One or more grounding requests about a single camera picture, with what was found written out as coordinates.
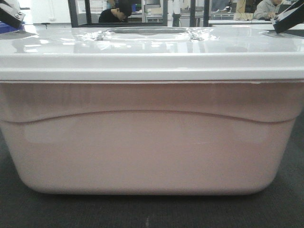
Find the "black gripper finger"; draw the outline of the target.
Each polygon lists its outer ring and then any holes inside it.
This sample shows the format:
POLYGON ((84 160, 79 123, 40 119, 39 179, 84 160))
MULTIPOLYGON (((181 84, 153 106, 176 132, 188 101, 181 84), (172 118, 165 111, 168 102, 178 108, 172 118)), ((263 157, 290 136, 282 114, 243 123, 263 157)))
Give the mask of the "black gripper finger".
POLYGON ((283 33, 290 28, 303 23, 304 21, 304 1, 298 0, 293 5, 282 11, 274 18, 271 23, 276 33, 283 33))
POLYGON ((25 13, 20 9, 17 0, 0 0, 0 20, 1 22, 19 29, 24 20, 25 13))

